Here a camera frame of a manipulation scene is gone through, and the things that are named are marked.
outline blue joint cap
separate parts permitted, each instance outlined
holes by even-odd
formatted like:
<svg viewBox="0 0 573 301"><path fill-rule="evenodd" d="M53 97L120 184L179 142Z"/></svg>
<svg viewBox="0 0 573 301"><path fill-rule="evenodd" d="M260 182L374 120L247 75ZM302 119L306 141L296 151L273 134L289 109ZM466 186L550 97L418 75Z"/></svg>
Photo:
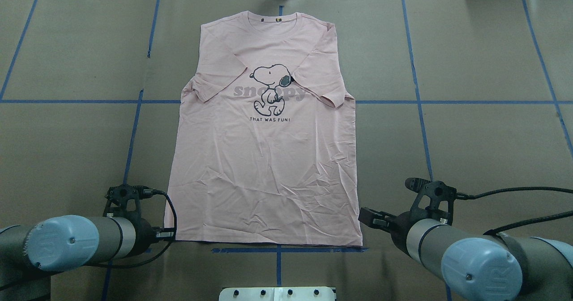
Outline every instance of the blue joint cap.
<svg viewBox="0 0 573 301"><path fill-rule="evenodd" d="M63 272L84 265L98 249L98 228L86 217L66 215L47 219L28 234L25 251L43 271Z"/></svg>
<svg viewBox="0 0 573 301"><path fill-rule="evenodd" d="M522 288L514 256L485 238L458 240L442 257L442 276L453 291L472 301L507 301Z"/></svg>

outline white metal plate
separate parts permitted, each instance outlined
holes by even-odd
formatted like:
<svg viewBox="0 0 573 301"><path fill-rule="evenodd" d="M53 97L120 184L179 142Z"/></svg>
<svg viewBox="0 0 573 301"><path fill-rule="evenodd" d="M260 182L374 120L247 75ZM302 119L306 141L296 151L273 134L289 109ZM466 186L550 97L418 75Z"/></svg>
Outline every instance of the white metal plate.
<svg viewBox="0 0 573 301"><path fill-rule="evenodd" d="M219 301L336 301L334 291L328 287L225 288Z"/></svg>

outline cartoon dog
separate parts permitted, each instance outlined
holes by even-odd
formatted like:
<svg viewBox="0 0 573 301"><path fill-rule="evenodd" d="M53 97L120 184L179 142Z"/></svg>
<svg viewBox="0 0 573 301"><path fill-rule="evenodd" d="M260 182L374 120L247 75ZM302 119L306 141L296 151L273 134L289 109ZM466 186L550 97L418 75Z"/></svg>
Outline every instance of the cartoon dog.
<svg viewBox="0 0 573 301"><path fill-rule="evenodd" d="M267 87L261 94L261 101L254 101L255 111L264 116L279 116L285 109L285 101L282 96L278 96L277 87L287 87L291 84L291 73L287 67L283 64L258 67L252 72L250 78Z"/></svg>

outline folded sleeve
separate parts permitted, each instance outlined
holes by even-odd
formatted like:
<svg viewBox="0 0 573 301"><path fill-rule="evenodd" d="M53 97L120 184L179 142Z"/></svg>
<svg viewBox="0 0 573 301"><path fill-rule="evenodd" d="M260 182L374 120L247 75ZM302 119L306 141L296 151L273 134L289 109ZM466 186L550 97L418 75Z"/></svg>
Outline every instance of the folded sleeve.
<svg viewBox="0 0 573 301"><path fill-rule="evenodd" d="M181 99L195 91L200 101L206 102L241 76L246 68L224 42L202 25L197 72L185 85Z"/></svg>
<svg viewBox="0 0 573 301"><path fill-rule="evenodd" d="M330 107L337 108L344 103L345 96L351 97L346 92L338 65L338 44L334 24L327 25L327 31L292 73L292 78L304 90Z"/></svg>

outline pink t-shirt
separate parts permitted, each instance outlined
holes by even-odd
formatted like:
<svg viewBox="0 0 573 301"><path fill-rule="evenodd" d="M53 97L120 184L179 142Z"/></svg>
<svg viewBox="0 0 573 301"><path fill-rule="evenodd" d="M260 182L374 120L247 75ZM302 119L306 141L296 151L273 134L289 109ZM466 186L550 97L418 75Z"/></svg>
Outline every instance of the pink t-shirt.
<svg viewBox="0 0 573 301"><path fill-rule="evenodd" d="M355 101L332 23L245 11L201 25L168 194L177 240L362 245Z"/></svg>

